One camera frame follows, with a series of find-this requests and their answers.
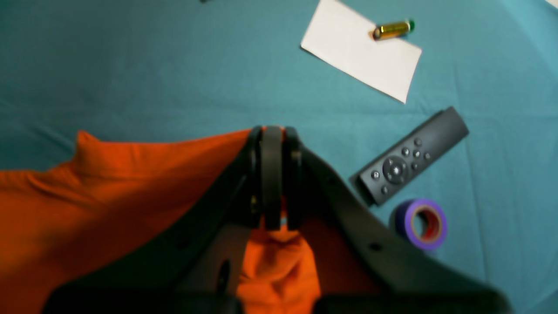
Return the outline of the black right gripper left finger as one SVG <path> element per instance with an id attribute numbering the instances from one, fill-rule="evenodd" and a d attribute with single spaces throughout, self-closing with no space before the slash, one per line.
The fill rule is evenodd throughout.
<path id="1" fill-rule="evenodd" d="M 55 290 L 46 314 L 242 314 L 235 297 L 251 232 L 281 228 L 279 126 L 255 127 L 234 161 L 162 234 Z"/>

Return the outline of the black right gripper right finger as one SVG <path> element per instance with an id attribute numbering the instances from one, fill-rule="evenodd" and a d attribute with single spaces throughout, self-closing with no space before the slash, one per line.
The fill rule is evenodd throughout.
<path id="1" fill-rule="evenodd" d="M 508 314 L 508 300 L 390 231 L 328 163 L 283 132 L 288 228 L 309 244 L 314 314 Z"/>

